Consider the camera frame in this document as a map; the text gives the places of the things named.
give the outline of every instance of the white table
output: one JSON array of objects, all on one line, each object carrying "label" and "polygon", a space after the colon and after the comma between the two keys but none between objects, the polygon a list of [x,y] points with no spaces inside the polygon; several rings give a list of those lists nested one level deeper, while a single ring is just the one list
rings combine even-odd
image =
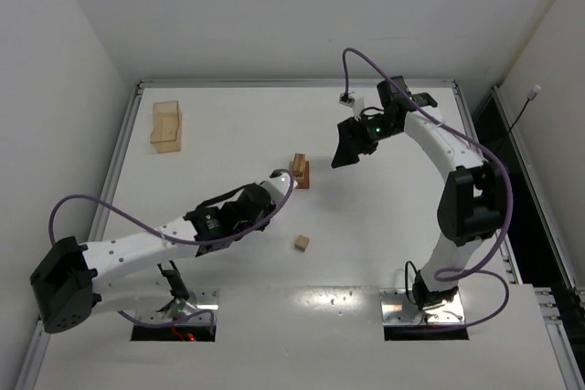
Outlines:
[{"label": "white table", "polygon": [[[463,129],[450,83],[420,85],[410,88],[429,92]],[[528,285],[511,285],[508,308],[470,329],[469,341],[385,342],[378,289],[402,286],[407,259],[421,267],[429,258],[439,233],[438,172],[406,135],[332,170],[336,125],[351,114],[336,104],[339,87],[236,86],[142,90],[104,190],[156,226],[286,167],[294,153],[307,155],[311,189],[295,191],[263,233],[177,262],[188,286],[220,290],[216,342],[130,343],[128,322],[94,316],[51,337],[37,390],[564,388]],[[355,92],[378,104],[375,83]],[[149,144],[152,105],[163,100],[179,100],[184,115],[180,153],[156,154]],[[95,225],[105,226],[103,238],[136,230],[103,213]],[[299,234],[311,238],[305,253],[293,248]],[[504,274],[498,257],[488,268]],[[147,271],[136,278],[158,276]],[[482,276],[461,291],[467,321],[503,297]]]}]

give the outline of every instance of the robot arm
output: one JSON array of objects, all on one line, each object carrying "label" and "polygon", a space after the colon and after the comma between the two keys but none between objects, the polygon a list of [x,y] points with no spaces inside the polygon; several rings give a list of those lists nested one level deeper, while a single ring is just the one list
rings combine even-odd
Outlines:
[{"label": "robot arm", "polygon": [[[289,174],[274,172],[259,184],[246,184],[201,203],[160,226],[158,235],[138,233],[84,244],[75,237],[61,239],[30,277],[45,331],[66,331],[97,312],[137,309],[146,303],[159,309],[173,299],[187,300],[180,274],[172,263],[169,269],[168,262],[227,248],[260,221],[269,222],[268,216],[289,194],[291,184],[295,182]],[[228,201],[237,194],[237,199]],[[221,207],[214,206],[221,202]],[[258,229],[262,231],[268,222]],[[141,294],[136,287],[143,285],[127,279],[156,266],[166,281],[156,282],[161,285],[152,288],[157,290],[154,294]]]},{"label": "robot arm", "polygon": [[[394,78],[406,88],[401,77]],[[505,187],[499,169],[466,143],[430,122],[386,81],[378,84],[384,110],[374,116],[362,111],[338,124],[339,146],[332,167],[359,161],[359,154],[372,154],[378,142],[405,132],[429,156],[445,182],[437,210],[441,234],[431,258],[419,271],[413,296],[420,309],[450,300],[457,280],[439,281],[439,269],[461,271],[482,242],[501,227],[505,214]],[[427,93],[411,95],[425,111],[443,121],[437,102]]]}]

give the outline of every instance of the metal frame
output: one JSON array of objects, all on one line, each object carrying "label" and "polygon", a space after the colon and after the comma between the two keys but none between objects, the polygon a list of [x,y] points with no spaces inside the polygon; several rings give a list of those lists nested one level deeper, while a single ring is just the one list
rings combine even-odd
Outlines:
[{"label": "metal frame", "polygon": [[[358,79],[351,82],[352,87],[371,87],[375,86],[379,80],[376,79]],[[457,83],[452,79],[411,79],[407,80],[410,87],[450,87],[453,90],[457,107],[462,116],[463,127],[465,132],[477,140],[475,129],[471,118],[471,113],[467,107],[467,103],[463,97],[461,89]],[[146,79],[141,81],[132,91],[130,96],[128,107],[124,115],[122,127],[118,141],[116,143],[112,161],[106,175],[103,190],[101,191],[101,199],[111,202],[114,197],[115,190],[119,181],[120,173],[122,171],[122,165],[130,136],[132,134],[134,121],[136,114],[142,99],[144,89],[150,88],[211,88],[211,87],[333,87],[339,86],[340,81],[338,79],[308,79],[308,80],[294,80],[294,79],[275,79],[269,81],[263,81],[260,79],[255,80],[241,80],[241,79],[228,79],[228,80],[209,80],[209,79]],[[108,221],[109,212],[107,209],[98,206],[95,217],[93,219],[89,239],[90,240],[101,240],[106,228]],[[516,260],[514,259],[514,253],[511,251],[510,243],[508,239],[505,240],[505,255],[511,261],[512,267],[514,267],[516,283],[522,283],[519,277],[519,271],[517,271]],[[570,349],[569,340],[564,332],[562,323],[555,324],[554,330],[549,329],[547,326],[548,334],[555,350],[555,355],[558,359],[561,372],[565,382],[579,383],[577,377],[580,379],[579,369],[576,367],[575,358]],[[42,323],[38,323],[35,329],[33,339],[29,345],[27,356],[23,362],[20,375],[16,384],[16,390],[34,390],[37,382],[38,374],[43,362],[43,358],[47,351],[49,342],[49,335],[43,331]],[[568,388],[581,389],[585,386],[573,386]]]},{"label": "metal frame", "polygon": [[[502,92],[499,87],[494,86],[493,88],[494,102],[495,105],[504,120],[506,129],[509,129],[509,123],[513,118],[510,117],[509,109],[504,105]],[[575,280],[575,270],[569,262],[569,258],[566,255],[566,245],[563,236],[560,233],[560,228],[556,218],[552,213],[552,209],[544,195],[542,184],[538,178],[535,166],[528,154],[526,143],[524,142],[522,135],[519,132],[510,132],[510,142],[514,148],[514,151],[518,157],[520,157],[520,168],[528,184],[528,190],[535,200],[537,207],[538,216],[540,221],[544,225],[545,233],[550,242],[553,243],[553,253],[557,260],[560,268],[561,275],[567,285],[567,288],[572,289],[577,286]]]}]

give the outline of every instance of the purple cable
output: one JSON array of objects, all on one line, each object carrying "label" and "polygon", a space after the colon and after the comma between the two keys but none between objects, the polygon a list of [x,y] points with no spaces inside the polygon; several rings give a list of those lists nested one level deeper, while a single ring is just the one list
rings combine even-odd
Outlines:
[{"label": "purple cable", "polygon": [[[288,189],[288,191],[286,191],[286,195],[284,196],[284,198],[281,200],[280,203],[278,203],[276,205],[276,207],[274,207],[274,210],[272,212],[270,212],[268,215],[266,215],[266,217],[264,217],[262,220],[260,220],[259,222],[257,222],[253,226],[251,226],[245,230],[242,230],[241,232],[239,232],[235,235],[231,235],[229,237],[223,237],[220,239],[213,239],[213,240],[209,240],[209,241],[195,241],[195,240],[189,241],[189,240],[185,240],[185,239],[179,239],[177,237],[171,237],[169,235],[166,235],[164,233],[159,232],[155,228],[148,226],[147,224],[143,223],[142,221],[135,218],[134,216],[127,214],[126,212],[119,209],[118,207],[111,205],[110,203],[108,203],[106,201],[100,200],[100,198],[98,198],[96,196],[84,195],[84,194],[74,194],[74,195],[68,195],[65,198],[62,198],[55,205],[55,207],[53,207],[53,210],[51,211],[51,214],[48,218],[48,238],[50,240],[51,245],[54,246],[55,245],[55,216],[57,215],[59,208],[61,206],[63,206],[65,203],[67,203],[69,200],[80,199],[80,200],[89,200],[89,201],[92,201],[93,203],[96,203],[100,206],[103,206],[106,209],[112,211],[113,213],[118,214],[122,218],[127,219],[131,223],[136,224],[138,227],[147,231],[148,233],[155,235],[157,237],[160,237],[161,239],[165,239],[169,242],[174,242],[176,244],[185,244],[187,246],[212,246],[214,244],[223,244],[224,242],[235,241],[236,239],[240,239],[241,237],[248,235],[249,233],[253,232],[254,230],[257,230],[257,229],[265,226],[266,224],[268,224],[268,222],[271,219],[273,219],[276,214],[279,213],[279,211],[284,207],[284,205],[286,204],[288,199],[291,197],[291,194],[293,193],[293,189],[294,189],[294,178],[293,178],[293,175],[291,174],[291,172],[287,169],[277,169],[274,172],[275,173],[280,172],[280,173],[287,174],[289,176],[289,178],[291,179],[291,184],[289,185],[289,189]],[[212,311],[201,310],[201,311],[195,311],[195,312],[188,314],[187,316],[182,317],[181,319],[178,319],[175,321],[169,321],[166,323],[151,324],[151,323],[144,323],[143,321],[139,321],[139,320],[135,319],[134,317],[132,317],[131,315],[129,315],[127,312],[118,311],[118,313],[121,316],[123,316],[124,319],[126,319],[127,321],[130,321],[131,323],[133,323],[137,326],[142,326],[144,328],[153,328],[153,329],[170,328],[170,327],[173,327],[180,322],[189,321],[193,317],[196,317],[197,315],[200,315],[203,313],[208,313],[209,315],[211,315],[211,319],[213,319],[213,312]]]},{"label": "purple cable", "polygon": [[166,235],[166,234],[156,230],[155,228],[148,226],[147,224],[143,223],[139,219],[136,219],[134,216],[127,214],[123,210],[119,209],[116,206],[111,205],[110,203],[108,203],[106,201],[100,200],[100,198],[98,198],[96,196],[84,195],[84,194],[74,194],[74,195],[68,195],[65,198],[62,198],[55,205],[55,207],[53,207],[53,210],[51,211],[51,215],[48,218],[48,238],[50,239],[51,245],[54,246],[55,245],[55,230],[54,230],[55,215],[57,214],[59,208],[61,206],[63,206],[65,203],[67,203],[69,200],[80,199],[80,200],[89,200],[89,201],[92,201],[93,203],[96,203],[100,206],[103,206],[106,209],[111,210],[113,213],[118,214],[122,218],[127,219],[131,223],[136,224],[139,228],[145,230],[146,232],[150,233],[151,235],[155,235],[156,237],[160,237],[161,239],[164,239],[164,240],[169,241],[169,242],[173,242],[175,244],[184,244],[186,246],[213,246],[215,244],[224,244],[224,243],[229,242],[229,241],[235,241],[237,239],[240,239],[241,237],[248,235],[250,232],[253,232],[254,230],[258,230],[259,228],[268,224],[268,222],[271,219],[273,219],[276,214],[279,213],[279,211],[286,204],[286,202],[290,198],[291,194],[293,193],[294,178],[293,178],[293,175],[291,174],[291,172],[287,169],[277,169],[274,172],[288,174],[289,178],[291,179],[291,184],[289,185],[289,190],[286,192],[286,195],[284,196],[284,198],[281,200],[280,203],[278,203],[276,205],[276,207],[274,207],[274,210],[272,212],[270,212],[268,215],[266,215],[266,217],[264,217],[262,220],[260,220],[259,222],[257,222],[253,226],[251,226],[245,230],[242,230],[241,232],[239,232],[235,235],[230,235],[229,237],[222,237],[219,239],[212,239],[212,240],[205,240],[205,241],[179,239],[178,237],[172,237],[172,236]]},{"label": "purple cable", "polygon": [[498,168],[500,168],[500,170],[502,171],[502,176],[504,177],[505,192],[506,192],[505,217],[504,217],[504,223],[502,225],[502,229],[500,230],[500,234],[498,235],[497,240],[494,243],[494,246],[490,249],[490,251],[487,253],[487,255],[485,255],[485,257],[481,261],[479,261],[474,267],[471,267],[470,269],[464,269],[460,272],[455,271],[455,272],[457,272],[457,274],[454,274],[452,276],[441,276],[441,274],[447,273],[447,272],[454,272],[453,269],[448,269],[448,268],[439,269],[434,274],[434,278],[438,281],[450,282],[452,280],[459,280],[459,279],[466,278],[467,276],[471,276],[472,274],[479,272],[479,270],[482,269],[483,267],[485,267],[485,265],[490,261],[490,259],[494,257],[495,253],[497,252],[497,250],[500,248],[500,246],[504,242],[505,235],[508,233],[508,228],[510,228],[510,222],[512,221],[512,211],[514,209],[514,195],[512,194],[512,182],[510,182],[510,177],[508,176],[508,172],[505,169],[504,164],[494,153],[492,153],[489,149],[487,149],[486,147],[481,145],[479,142],[476,142],[471,137],[463,134],[462,132],[455,130],[454,128],[450,127],[449,125],[432,117],[429,113],[427,113],[425,110],[423,110],[419,104],[417,104],[414,100],[411,100],[409,94],[406,91],[404,91],[403,89],[401,89],[400,86],[394,80],[392,80],[392,78],[390,78],[389,75],[386,72],[384,72],[384,70],[382,70],[371,58],[369,58],[363,52],[361,52],[357,49],[354,49],[353,47],[347,47],[346,49],[344,49],[343,54],[342,54],[342,59],[343,59],[343,63],[344,63],[344,74],[346,75],[346,94],[349,93],[349,74],[347,72],[347,60],[346,60],[347,52],[352,52],[352,53],[356,54],[357,56],[359,56],[360,58],[362,58],[364,61],[366,61],[366,63],[369,64],[377,73],[379,73],[383,79],[388,81],[392,86],[394,86],[394,88],[396,90],[399,91],[399,93],[402,96],[404,96],[407,100],[409,100],[410,103],[412,103],[412,105],[414,106],[414,108],[417,109],[417,111],[420,114],[422,114],[425,118],[427,118],[429,121],[431,121],[435,125],[440,125],[441,128],[444,129],[446,132],[449,132],[452,135],[467,141],[468,143],[470,143],[474,147],[481,150],[482,153],[484,153],[490,159],[492,159],[494,161],[495,165]]}]

